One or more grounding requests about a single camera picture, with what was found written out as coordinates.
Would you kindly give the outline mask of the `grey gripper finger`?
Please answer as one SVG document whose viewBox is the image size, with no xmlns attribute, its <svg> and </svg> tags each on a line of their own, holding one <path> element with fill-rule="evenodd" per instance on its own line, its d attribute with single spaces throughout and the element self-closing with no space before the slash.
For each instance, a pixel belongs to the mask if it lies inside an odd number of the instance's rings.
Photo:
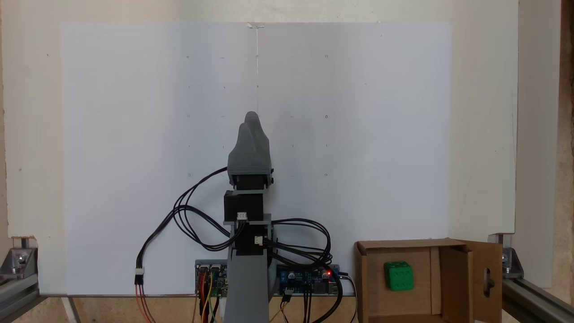
<svg viewBox="0 0 574 323">
<path fill-rule="evenodd" d="M 236 145 L 228 155 L 228 174 L 253 174 L 256 156 L 256 139 L 250 125 L 244 122 L 239 126 Z"/>
<path fill-rule="evenodd" d="M 260 117 L 256 112 L 247 112 L 245 123 L 251 138 L 251 152 L 248 163 L 260 174 L 271 174 L 270 142 L 262 128 Z"/>
</svg>

